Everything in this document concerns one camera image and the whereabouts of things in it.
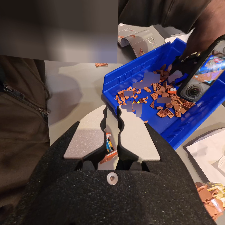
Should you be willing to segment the person's brown zip jacket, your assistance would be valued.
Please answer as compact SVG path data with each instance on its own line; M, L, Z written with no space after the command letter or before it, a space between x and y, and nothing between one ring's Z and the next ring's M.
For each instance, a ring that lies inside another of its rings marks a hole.
M0 224L50 147L44 60L0 56Z

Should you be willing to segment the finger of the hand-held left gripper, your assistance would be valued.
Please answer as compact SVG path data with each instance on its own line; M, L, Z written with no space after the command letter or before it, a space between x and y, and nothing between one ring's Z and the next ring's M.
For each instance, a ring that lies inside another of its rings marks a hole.
M177 78L181 78L183 76L182 72L179 70L176 70L173 72L169 77L168 77L168 82L172 83L174 82Z

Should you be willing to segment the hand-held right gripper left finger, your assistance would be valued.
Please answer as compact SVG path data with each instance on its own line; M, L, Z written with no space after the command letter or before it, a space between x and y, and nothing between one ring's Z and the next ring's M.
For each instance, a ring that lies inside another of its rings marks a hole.
M64 154L65 159L91 161L97 165L106 156L107 106L87 114L80 123Z

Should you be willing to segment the person's left forearm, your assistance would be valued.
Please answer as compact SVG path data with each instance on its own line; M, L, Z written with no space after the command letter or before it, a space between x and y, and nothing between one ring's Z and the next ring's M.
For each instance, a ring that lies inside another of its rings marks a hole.
M159 24L184 33L194 28L197 19L225 24L225 7L219 0L119 0L118 24L149 27Z

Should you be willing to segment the partly built colourful lego model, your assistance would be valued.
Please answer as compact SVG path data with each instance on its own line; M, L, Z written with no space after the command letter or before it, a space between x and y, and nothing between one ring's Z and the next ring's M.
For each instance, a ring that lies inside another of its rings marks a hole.
M111 133L106 133L106 155L104 159L100 161L100 164L108 162L118 155L117 149L115 149L112 144L111 137Z

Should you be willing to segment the blue plastic bin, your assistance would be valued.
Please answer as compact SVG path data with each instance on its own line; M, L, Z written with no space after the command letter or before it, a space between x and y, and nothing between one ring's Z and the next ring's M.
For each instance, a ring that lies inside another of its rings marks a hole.
M144 77L145 72L153 72L166 64L169 66L176 58L183 53L186 43L176 38L172 43L168 42L151 52L115 69L104 77L103 97L117 113L119 104L115 100L115 95L136 81ZM153 127L174 149L177 149L225 100L225 73L208 89L202 98L196 102L181 117L168 116L160 118L157 109L151 108L153 98L150 93L141 91L139 98L148 96L147 104L142 107L143 121Z

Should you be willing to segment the person's left hand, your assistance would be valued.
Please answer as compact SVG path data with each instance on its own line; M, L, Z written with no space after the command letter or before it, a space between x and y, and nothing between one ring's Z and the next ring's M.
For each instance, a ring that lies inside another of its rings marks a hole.
M225 34L225 9L205 11L195 22L195 29L187 40L180 59L205 51L218 37Z

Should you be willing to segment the pile of lego pieces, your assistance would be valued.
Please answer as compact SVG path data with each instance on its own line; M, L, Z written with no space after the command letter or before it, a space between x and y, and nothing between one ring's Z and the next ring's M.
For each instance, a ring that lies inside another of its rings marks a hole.
M164 117L181 117L185 114L195 103L182 99L176 94L174 85L168 82L169 72L171 65L166 69L164 64L160 69L153 71L154 74L160 74L160 82L153 83L151 86L144 87L143 89L136 89L128 87L127 89L120 90L114 96L114 99L119 105L125 106L128 101L132 103L132 113L136 113L134 109L135 104L147 104L148 96L140 97L142 92L150 94L150 107L157 110L157 115L160 118Z

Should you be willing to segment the grey instruction booklet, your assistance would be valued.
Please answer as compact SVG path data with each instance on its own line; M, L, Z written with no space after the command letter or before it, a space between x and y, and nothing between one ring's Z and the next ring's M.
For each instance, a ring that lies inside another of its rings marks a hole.
M165 39L155 27L138 27L120 23L117 42L120 47L131 46L136 57L140 57L165 44Z

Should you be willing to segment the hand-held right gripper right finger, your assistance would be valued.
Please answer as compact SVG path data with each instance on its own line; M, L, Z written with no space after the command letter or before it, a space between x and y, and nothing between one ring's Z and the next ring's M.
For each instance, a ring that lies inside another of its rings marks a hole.
M122 161L159 161L160 155L146 128L148 123L137 117L133 112L121 106L117 107L118 144L117 152Z

